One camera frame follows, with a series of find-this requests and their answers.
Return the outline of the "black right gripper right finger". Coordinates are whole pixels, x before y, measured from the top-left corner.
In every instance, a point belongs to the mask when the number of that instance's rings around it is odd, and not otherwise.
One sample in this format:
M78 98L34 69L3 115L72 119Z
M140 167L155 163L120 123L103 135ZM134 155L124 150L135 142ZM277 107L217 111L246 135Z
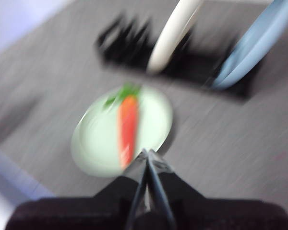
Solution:
M216 199L182 180L156 152L147 153L156 205L175 230L288 230L278 205L245 199Z

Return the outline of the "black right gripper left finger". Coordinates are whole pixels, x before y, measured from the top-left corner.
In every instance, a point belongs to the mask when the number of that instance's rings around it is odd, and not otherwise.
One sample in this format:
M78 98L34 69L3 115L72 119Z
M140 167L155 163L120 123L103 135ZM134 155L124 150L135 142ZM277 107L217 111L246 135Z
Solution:
M142 152L95 196L47 197L20 204L8 230L124 230L132 225L141 198L147 152Z

